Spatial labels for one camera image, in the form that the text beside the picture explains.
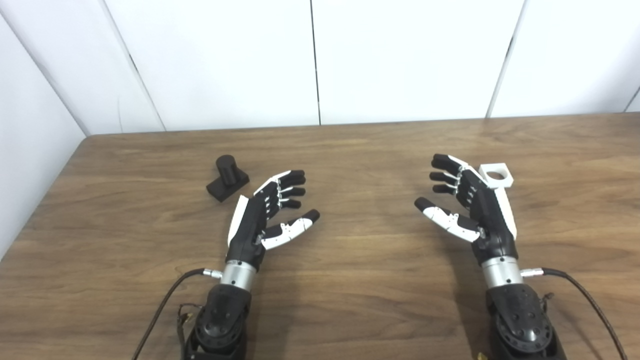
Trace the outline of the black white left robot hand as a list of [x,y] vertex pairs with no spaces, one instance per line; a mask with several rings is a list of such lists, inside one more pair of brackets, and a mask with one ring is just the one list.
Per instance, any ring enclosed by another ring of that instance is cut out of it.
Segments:
[[259,271],[266,251],[283,246],[310,229],[320,212],[309,210],[300,217],[269,226],[281,210],[299,209],[304,196],[306,173],[288,170],[268,178],[250,197],[240,196],[231,219],[226,262],[236,261]]

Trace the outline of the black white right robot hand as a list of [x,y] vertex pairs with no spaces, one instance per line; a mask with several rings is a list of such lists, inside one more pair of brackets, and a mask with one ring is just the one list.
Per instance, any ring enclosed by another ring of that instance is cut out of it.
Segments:
[[438,169],[429,174],[430,180],[438,182],[432,191],[455,197],[468,215],[439,207],[425,197],[414,201],[416,208],[446,232],[470,243],[479,265],[492,259],[517,259],[517,227],[505,190],[490,187],[476,169],[452,155],[435,153],[430,164]]

